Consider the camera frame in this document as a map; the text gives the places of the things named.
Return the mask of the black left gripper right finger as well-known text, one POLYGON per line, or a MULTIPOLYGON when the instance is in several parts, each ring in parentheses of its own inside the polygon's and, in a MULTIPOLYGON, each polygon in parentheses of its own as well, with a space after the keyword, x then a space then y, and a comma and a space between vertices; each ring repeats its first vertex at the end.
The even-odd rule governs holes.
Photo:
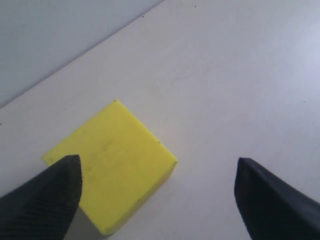
POLYGON ((234 197, 252 240, 320 238, 320 204, 251 158, 238 159, 234 197))

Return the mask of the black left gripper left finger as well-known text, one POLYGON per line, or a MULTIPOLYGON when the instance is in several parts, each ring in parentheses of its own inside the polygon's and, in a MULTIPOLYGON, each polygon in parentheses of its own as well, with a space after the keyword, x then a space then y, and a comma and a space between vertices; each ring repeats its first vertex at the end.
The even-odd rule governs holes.
POLYGON ((82 195, 79 155, 67 155, 0 198, 2 240, 62 240, 82 195))

